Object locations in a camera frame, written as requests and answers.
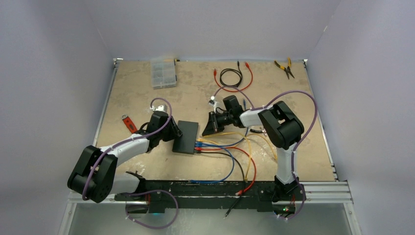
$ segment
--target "red tool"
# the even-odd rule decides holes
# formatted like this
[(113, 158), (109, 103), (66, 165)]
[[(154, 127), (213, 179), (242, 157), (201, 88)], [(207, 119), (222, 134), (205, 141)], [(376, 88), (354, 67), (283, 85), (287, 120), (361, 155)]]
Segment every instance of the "red tool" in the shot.
[(131, 121), (130, 117), (126, 114), (121, 116), (122, 121), (124, 122), (125, 126), (127, 126), (128, 130), (130, 130), (131, 134), (134, 134), (137, 131), (136, 126), (134, 125), (133, 121)]

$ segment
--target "gray wall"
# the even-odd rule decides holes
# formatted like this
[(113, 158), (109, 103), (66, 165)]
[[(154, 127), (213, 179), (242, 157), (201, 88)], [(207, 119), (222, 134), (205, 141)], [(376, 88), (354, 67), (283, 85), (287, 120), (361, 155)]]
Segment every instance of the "gray wall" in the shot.
[(0, 234), (56, 234), (112, 59), (80, 0), (4, 0), (0, 35)]
[(415, 1), (342, 0), (308, 60), (365, 234), (414, 234)]
[(340, 0), (86, 0), (113, 57), (308, 58)]

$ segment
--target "metal table frame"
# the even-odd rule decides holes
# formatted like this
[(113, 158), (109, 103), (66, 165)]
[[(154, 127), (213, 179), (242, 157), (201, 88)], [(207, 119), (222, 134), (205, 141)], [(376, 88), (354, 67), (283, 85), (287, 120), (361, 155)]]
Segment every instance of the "metal table frame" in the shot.
[[(93, 145), (96, 145), (96, 141), (98, 138), (98, 134), (99, 131), (101, 129), (101, 124), (102, 124), (102, 120), (104, 118), (106, 109), (107, 109), (107, 104), (108, 104), (108, 100), (110, 98), (110, 94), (111, 94), (111, 90), (113, 88), (113, 84), (114, 84), (114, 80), (115, 80), (115, 76), (116, 76), (116, 72), (118, 70), (118, 66), (119, 63), (122, 61), (123, 59), (121, 58), (116, 58), (114, 59), (114, 71), (113, 71), (113, 75), (110, 81), (110, 86), (108, 89), (108, 93), (107, 93), (107, 97), (104, 103), (104, 107), (101, 113), (101, 117), (99, 119), (99, 123), (98, 123), (98, 127), (96, 129), (96, 133), (95, 133), (95, 137), (93, 139)], [(306, 69), (306, 60), (304, 60), (304, 69), (305, 72), (307, 74), (307, 69)], [(318, 114), (318, 119), (320, 122), (320, 128), (322, 129), (322, 133), (323, 133), (323, 138), (324, 138), (324, 142), (327, 148), (327, 152), (328, 152), (328, 156), (329, 156), (329, 160), (331, 163), (331, 168), (333, 170), (333, 176), (335, 181), (334, 182), (301, 182), (302, 184), (304, 184), (304, 189), (305, 192), (307, 194), (307, 200), (305, 201), (306, 204), (309, 203), (320, 203), (320, 204), (343, 204), (346, 214), (347, 214), (347, 222), (350, 226), (350, 230), (352, 232), (353, 235), (361, 235), (361, 229), (354, 211), (354, 207), (353, 207), (353, 198), (351, 196), (351, 192), (350, 192), (350, 188), (347, 182), (339, 182), (338, 181), (338, 177), (337, 177), (337, 173), (336, 173), (336, 168), (334, 166), (333, 163), (333, 159), (331, 158), (331, 154), (330, 154), (330, 150), (328, 148), (328, 144), (327, 144), (327, 139), (324, 133), (324, 129), (323, 129), (323, 125), (321, 123), (321, 119), (320, 119), (320, 114)], [(78, 193), (75, 193), (74, 191), (71, 191), (69, 193), (69, 198), (68, 198), (68, 202), (67, 202), (67, 206), (65, 209), (65, 213), (64, 213), (64, 217), (62, 219), (62, 223), (61, 223), (61, 227), (59, 229), (59, 235), (68, 235), (69, 234), (69, 230), (70, 227), (72, 225), (72, 219), (73, 219), (73, 215), (75, 213), (76, 210), (76, 206), (77, 204), (84, 204), (84, 203), (95, 203), (92, 201), (83, 201), (82, 200), (82, 196)], [(109, 195), (104, 201), (101, 202), (101, 204), (125, 204), (126, 202), (123, 201), (115, 201), (114, 200), (114, 195)], [(289, 202), (285, 202), (285, 201), (279, 201), (273, 204), (287, 204)], [(128, 202), (128, 204), (146, 204), (146, 202), (144, 201), (134, 201), (134, 202)]]

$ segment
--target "wooden table surface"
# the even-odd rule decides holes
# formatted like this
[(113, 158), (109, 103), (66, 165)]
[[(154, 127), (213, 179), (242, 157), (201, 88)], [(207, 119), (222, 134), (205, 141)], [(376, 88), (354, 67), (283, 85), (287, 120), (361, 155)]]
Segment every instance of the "wooden table surface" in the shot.
[[(308, 78), (302, 63), (293, 63), (291, 71), (295, 79), (287, 79), (284, 71), (278, 69), (273, 62), (250, 62), (254, 74), (252, 85), (244, 92), (254, 105), (262, 106), (281, 92), (288, 90), (303, 90), (310, 93)], [(208, 121), (209, 98), (218, 89), (213, 80), (213, 70), (219, 72), (225, 68), (236, 69), (235, 62), (177, 62), (177, 86), (153, 90), (151, 87), (150, 62), (122, 61), (119, 65), (114, 85), (108, 101), (108, 106), (102, 120), (96, 146), (114, 144), (130, 136), (130, 132), (121, 120), (127, 114), (139, 128), (151, 117), (150, 101), (155, 97), (166, 98), (173, 107), (173, 118), (199, 123), (199, 135), (203, 132)], [(243, 73), (241, 88), (250, 81), (250, 73), (243, 61), (240, 65)], [(227, 72), (223, 80), (228, 84), (238, 81), (236, 74)], [(242, 104), (242, 95), (220, 91), (218, 97), (234, 94)], [(309, 97), (303, 94), (289, 94), (283, 97), (287, 105), (295, 112), (307, 129), (312, 121), (314, 107)], [(245, 133), (245, 129), (233, 125), (226, 126), (226, 132), (236, 131)], [(210, 138), (221, 144), (233, 143), (241, 139), (238, 135)], [(257, 166), (257, 180), (274, 180), (277, 163), (267, 143), (257, 136), (250, 136), (252, 143), (252, 158)], [(117, 168), (117, 173), (137, 171), (146, 179), (161, 180), (220, 180), (232, 167), (232, 161), (224, 155), (178, 154), (171, 151), (173, 141), (160, 142), (148, 154), (141, 154), (123, 163)], [(248, 151), (248, 145), (243, 142), (239, 147)], [(237, 150), (231, 150), (243, 168), (246, 170), (248, 157)], [(251, 167), (248, 179), (254, 173)], [(301, 181), (334, 181), (327, 148), (318, 121), (308, 137), (298, 148), (298, 174)], [(235, 164), (233, 174), (228, 180), (241, 180), (239, 167)]]

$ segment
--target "clear plastic container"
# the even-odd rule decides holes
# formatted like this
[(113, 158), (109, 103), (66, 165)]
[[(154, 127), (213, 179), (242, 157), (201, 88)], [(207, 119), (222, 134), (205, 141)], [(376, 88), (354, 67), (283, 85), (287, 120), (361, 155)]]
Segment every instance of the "clear plastic container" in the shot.
[(150, 60), (151, 85), (153, 89), (175, 87), (177, 82), (173, 57), (159, 57)]

